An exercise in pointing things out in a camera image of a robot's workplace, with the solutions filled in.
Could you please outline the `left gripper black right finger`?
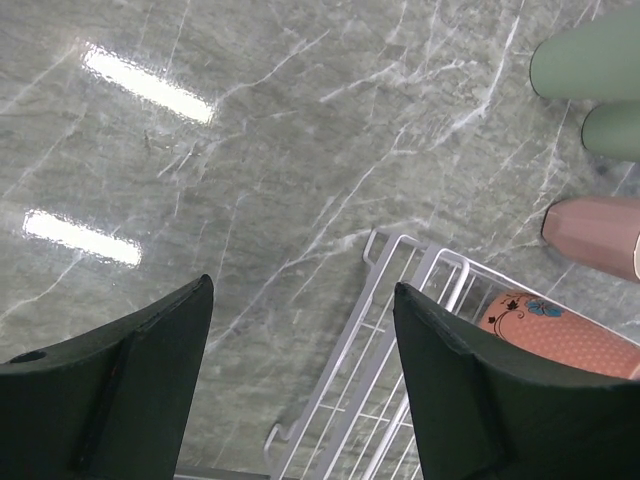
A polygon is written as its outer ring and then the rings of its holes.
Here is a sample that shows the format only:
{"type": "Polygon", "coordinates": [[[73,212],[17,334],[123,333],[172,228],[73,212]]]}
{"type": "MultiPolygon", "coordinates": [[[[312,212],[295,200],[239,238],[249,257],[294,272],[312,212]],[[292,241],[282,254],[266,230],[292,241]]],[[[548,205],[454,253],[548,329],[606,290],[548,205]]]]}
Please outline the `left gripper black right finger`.
{"type": "Polygon", "coordinates": [[[509,344],[399,283],[394,325],[427,479],[635,479],[639,385],[509,344]]]}

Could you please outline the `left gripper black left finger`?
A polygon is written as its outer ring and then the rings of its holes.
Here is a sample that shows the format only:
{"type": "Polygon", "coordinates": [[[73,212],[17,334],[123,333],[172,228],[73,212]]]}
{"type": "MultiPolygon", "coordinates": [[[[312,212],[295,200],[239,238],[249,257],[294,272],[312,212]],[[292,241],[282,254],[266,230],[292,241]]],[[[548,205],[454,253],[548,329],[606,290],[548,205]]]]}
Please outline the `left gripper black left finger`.
{"type": "Polygon", "coordinates": [[[2,364],[2,478],[173,478],[213,303],[203,275],[2,364]]]}

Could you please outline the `orange floral mug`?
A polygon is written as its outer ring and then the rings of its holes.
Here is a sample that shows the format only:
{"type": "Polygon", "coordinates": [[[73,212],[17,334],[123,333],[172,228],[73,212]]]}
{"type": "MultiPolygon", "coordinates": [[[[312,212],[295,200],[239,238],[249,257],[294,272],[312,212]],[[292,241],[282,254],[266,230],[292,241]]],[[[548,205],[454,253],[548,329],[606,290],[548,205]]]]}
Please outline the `orange floral mug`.
{"type": "Polygon", "coordinates": [[[499,295],[478,322],[523,350],[611,377],[639,378],[639,346],[547,299],[524,291],[499,295]]]}

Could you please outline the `tall green plastic cup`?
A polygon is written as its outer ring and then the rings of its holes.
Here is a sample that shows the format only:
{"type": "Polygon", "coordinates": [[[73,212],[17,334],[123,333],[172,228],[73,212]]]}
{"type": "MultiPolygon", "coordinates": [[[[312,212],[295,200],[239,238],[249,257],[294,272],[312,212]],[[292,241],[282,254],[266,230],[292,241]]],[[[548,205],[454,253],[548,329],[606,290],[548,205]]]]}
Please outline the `tall green plastic cup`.
{"type": "Polygon", "coordinates": [[[639,98],[639,6],[624,7],[560,32],[535,50],[530,83],[543,98],[639,98]]]}

